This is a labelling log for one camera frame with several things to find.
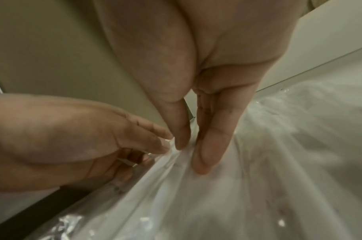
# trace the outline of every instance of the plastic wrap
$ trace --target plastic wrap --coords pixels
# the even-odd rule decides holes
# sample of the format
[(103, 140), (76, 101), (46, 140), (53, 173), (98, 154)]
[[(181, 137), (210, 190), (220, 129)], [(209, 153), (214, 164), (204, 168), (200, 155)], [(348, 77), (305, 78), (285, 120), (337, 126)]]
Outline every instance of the plastic wrap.
[(128, 193), (110, 183), (27, 239), (362, 240), (362, 87), (302, 83), (252, 102), (207, 176), (190, 167), (191, 126), (189, 146)]

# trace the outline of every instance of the plastic bag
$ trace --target plastic bag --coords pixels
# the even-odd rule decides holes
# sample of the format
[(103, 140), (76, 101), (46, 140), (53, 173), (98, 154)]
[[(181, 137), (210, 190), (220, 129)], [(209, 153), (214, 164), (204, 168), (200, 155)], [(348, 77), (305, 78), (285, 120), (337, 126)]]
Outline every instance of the plastic bag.
[(123, 198), (108, 185), (62, 214), (67, 238), (28, 239), (362, 240), (362, 87), (302, 83), (252, 102), (207, 176), (190, 167), (191, 126), (189, 146)]

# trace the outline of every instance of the hand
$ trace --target hand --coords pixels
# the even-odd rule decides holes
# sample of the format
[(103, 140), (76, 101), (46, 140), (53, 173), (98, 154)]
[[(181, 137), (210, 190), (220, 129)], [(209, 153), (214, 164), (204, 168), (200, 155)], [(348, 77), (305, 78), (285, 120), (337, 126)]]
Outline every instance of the hand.
[(95, 0), (107, 38), (182, 149), (185, 95), (198, 95), (197, 173), (217, 164), (266, 71), (285, 52), (304, 0)]
[(56, 187), (96, 176), (132, 176), (116, 158), (150, 166), (166, 153), (165, 128), (98, 102), (0, 94), (0, 191)]

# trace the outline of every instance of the clear plastic sheet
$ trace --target clear plastic sheet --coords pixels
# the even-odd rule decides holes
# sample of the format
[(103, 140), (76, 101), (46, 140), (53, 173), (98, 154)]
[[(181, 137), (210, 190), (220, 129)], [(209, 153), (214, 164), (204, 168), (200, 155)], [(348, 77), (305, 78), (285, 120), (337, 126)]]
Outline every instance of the clear plastic sheet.
[(29, 240), (362, 240), (362, 86), (302, 83), (252, 102), (221, 163), (159, 156), (128, 192), (110, 183)]

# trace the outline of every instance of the beige wall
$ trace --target beige wall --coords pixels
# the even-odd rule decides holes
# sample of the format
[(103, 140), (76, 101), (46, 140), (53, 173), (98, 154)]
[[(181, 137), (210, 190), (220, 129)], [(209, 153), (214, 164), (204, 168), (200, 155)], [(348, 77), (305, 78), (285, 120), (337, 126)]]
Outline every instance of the beige wall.
[(0, 0), (0, 85), (101, 101), (164, 125), (119, 66), (89, 0)]

